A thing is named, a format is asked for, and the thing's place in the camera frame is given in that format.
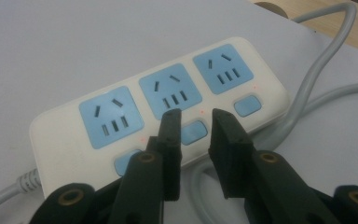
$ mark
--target wooden floor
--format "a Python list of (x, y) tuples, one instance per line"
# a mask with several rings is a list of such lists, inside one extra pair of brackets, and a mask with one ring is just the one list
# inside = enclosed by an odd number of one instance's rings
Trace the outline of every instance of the wooden floor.
[[(282, 8), (289, 19), (300, 16), (306, 12), (322, 8), (328, 7), (334, 4), (348, 2), (348, 0), (249, 0), (253, 3), (256, 2), (269, 2), (275, 4)], [(312, 21), (304, 22), (304, 25), (309, 26), (310, 28), (324, 33), (329, 36), (334, 36), (337, 32), (342, 20), (344, 17), (344, 13), (337, 13), (334, 15), (329, 15), (325, 17), (321, 17), (318, 19), (314, 19)], [(358, 10), (356, 16), (356, 22), (353, 25), (350, 36), (347, 39), (347, 44), (352, 45), (358, 48)]]

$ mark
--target blue electrical outlet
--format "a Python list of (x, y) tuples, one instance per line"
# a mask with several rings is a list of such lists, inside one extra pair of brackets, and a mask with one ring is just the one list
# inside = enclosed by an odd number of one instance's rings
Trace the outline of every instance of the blue electrical outlet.
[(202, 101), (200, 92), (180, 63), (142, 77), (139, 84), (156, 119), (161, 119), (168, 110), (185, 110)]
[(194, 57), (194, 64), (214, 94), (228, 91), (251, 80), (254, 75), (229, 44)]
[(107, 146), (144, 127), (127, 87), (119, 87), (79, 106), (89, 140), (95, 149)]

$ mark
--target white power strip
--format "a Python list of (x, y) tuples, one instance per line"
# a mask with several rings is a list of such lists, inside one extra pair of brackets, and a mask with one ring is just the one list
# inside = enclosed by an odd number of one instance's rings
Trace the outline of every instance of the white power strip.
[(210, 145), (212, 110), (234, 114), (251, 133), (280, 117), (287, 91), (254, 47), (233, 37), (49, 110), (30, 128), (47, 197), (69, 183), (100, 189), (158, 134), (162, 114), (182, 109), (182, 165)]

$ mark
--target blue button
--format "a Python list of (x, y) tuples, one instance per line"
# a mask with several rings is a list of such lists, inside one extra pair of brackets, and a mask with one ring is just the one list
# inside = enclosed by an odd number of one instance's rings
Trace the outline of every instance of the blue button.
[(205, 125), (197, 120), (182, 128), (182, 144), (188, 146), (208, 134)]
[(126, 174), (127, 166), (129, 165), (130, 158), (132, 155), (140, 152), (141, 150), (133, 150), (115, 160), (115, 169), (118, 175), (123, 176)]
[(241, 117), (246, 117), (261, 109), (261, 104), (255, 96), (251, 95), (239, 100), (234, 107)]

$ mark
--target power cord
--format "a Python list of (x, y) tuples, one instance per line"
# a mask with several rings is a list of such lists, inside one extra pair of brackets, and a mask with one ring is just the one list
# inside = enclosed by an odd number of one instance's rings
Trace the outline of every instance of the power cord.
[[(298, 93), (296, 94), (296, 98), (286, 115), (280, 121), (266, 127), (252, 136), (255, 142), (255, 148), (274, 150), (289, 135), (301, 117), (337, 98), (358, 93), (358, 84), (352, 84), (329, 91), (308, 102), (316, 79), (331, 58), (341, 48), (351, 31), (356, 18), (356, 6), (353, 3), (342, 3), (312, 11), (293, 19), (295, 22), (303, 22), (341, 11), (345, 12), (345, 18), (336, 37), (310, 67), (301, 83)], [(213, 164), (210, 159), (199, 162), (199, 164), (193, 168), (190, 175), (190, 201), (194, 205), (195, 210), (203, 223), (224, 223), (222, 222), (222, 218), (212, 209), (211, 205), (205, 202), (202, 190), (200, 189), (200, 176), (210, 169), (213, 169)]]
[(16, 183), (0, 191), (0, 204), (20, 193), (27, 194), (36, 189), (40, 189), (41, 186), (39, 173), (34, 169), (33, 171), (19, 176)]

